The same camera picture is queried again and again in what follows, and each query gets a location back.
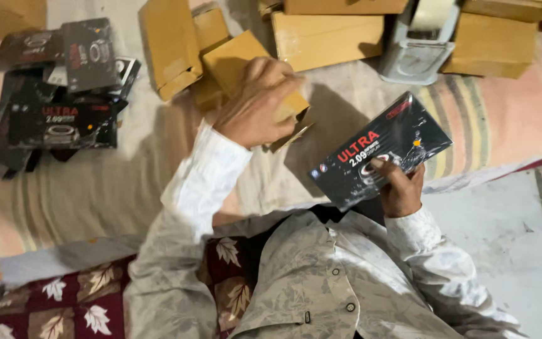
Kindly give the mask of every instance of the finger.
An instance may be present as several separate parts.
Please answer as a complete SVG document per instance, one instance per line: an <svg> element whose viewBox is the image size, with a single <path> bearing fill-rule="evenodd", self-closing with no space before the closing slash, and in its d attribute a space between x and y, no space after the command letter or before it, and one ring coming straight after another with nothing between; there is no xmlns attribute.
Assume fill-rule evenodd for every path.
<svg viewBox="0 0 542 339"><path fill-rule="evenodd" d="M260 77L265 69L265 65L269 62L268 57L256 57L248 62L244 69L244 80L252 81Z"/></svg>
<svg viewBox="0 0 542 339"><path fill-rule="evenodd" d="M283 120L277 124L278 139L281 139L284 136L292 135L294 133L294 128L296 127L296 119L293 116Z"/></svg>
<svg viewBox="0 0 542 339"><path fill-rule="evenodd" d="M411 182L413 182L417 187L423 186L423 175L426 173L426 166L420 164L416 167L416 171L411 177Z"/></svg>
<svg viewBox="0 0 542 339"><path fill-rule="evenodd" d="M369 164L386 177L396 189L402 189L410 184L409 178L403 173L400 167L390 161L384 161L380 158L373 158Z"/></svg>
<svg viewBox="0 0 542 339"><path fill-rule="evenodd" d="M287 75L285 80L279 83L273 89L273 95L284 99L286 96L290 95L295 90L298 90L302 83L305 81L304 77L296 77L294 75Z"/></svg>
<svg viewBox="0 0 542 339"><path fill-rule="evenodd" d="M260 81L266 86L275 86L275 84L284 79L285 75L291 75L293 73L294 70L292 70L292 66L290 66L289 63L269 59L260 76Z"/></svg>

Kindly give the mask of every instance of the sleeve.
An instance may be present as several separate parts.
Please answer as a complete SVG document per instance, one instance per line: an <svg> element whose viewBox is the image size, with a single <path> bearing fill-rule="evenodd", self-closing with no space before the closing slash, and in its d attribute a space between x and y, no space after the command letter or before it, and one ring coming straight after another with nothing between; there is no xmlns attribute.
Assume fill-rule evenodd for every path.
<svg viewBox="0 0 542 339"><path fill-rule="evenodd" d="M385 221L389 242L411 267L415 286L437 316L464 338L527 338L478 282L470 255L442 235L425 207Z"/></svg>
<svg viewBox="0 0 542 339"><path fill-rule="evenodd" d="M192 155L162 194L164 208L150 227L125 291L131 338L213 338L217 312L196 272L212 217L252 153L203 122Z"/></svg>

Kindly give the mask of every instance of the stack of black boxes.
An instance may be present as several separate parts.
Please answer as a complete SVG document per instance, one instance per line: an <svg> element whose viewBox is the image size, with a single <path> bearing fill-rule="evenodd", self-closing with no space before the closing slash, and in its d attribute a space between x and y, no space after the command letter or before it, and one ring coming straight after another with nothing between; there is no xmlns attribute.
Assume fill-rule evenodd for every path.
<svg viewBox="0 0 542 339"><path fill-rule="evenodd" d="M109 19L59 30L13 33L0 46L5 72L0 100L4 178L32 171L42 150L68 160L85 148L116 148L116 116L139 72L116 57Z"/></svg>

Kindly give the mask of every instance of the man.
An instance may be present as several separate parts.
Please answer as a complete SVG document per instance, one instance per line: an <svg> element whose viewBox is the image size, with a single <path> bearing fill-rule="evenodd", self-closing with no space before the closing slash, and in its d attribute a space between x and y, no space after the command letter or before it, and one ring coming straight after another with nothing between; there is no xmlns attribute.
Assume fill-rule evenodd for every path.
<svg viewBox="0 0 542 339"><path fill-rule="evenodd" d="M214 338L215 301L196 271L211 220L251 157L250 148L290 135L274 112L302 79L256 58L213 127L162 195L164 209L131 264L125 292L132 338ZM322 224L292 214L267 240L258 283L235 338L523 338L496 308L470 256L441 235L420 201L423 165L410 176L372 159L390 185L386 228L357 214Z"/></svg>

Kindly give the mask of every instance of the bedsheet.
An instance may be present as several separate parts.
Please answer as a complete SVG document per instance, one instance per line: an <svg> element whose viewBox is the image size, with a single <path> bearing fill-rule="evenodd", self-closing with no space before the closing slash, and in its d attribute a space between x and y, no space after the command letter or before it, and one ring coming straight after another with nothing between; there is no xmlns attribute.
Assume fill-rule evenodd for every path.
<svg viewBox="0 0 542 339"><path fill-rule="evenodd" d="M144 2L50 0L48 26L108 16L117 54L145 60L137 19ZM232 35L250 29L274 50L271 28L260 21L255 2L219 3ZM306 172L406 90L455 142L427 163L426 193L476 185L542 158L542 33L535 63L519 80L441 75L432 86L407 86L381 81L377 65L372 58L304 72L308 82L301 92L311 103L305 122L314 127L278 154L255 149L215 224L327 202ZM34 173L0 180L0 257L145 233L202 117L188 90L161 102L145 64L119 117L117 150L80 151L67 163L46 156Z"/></svg>

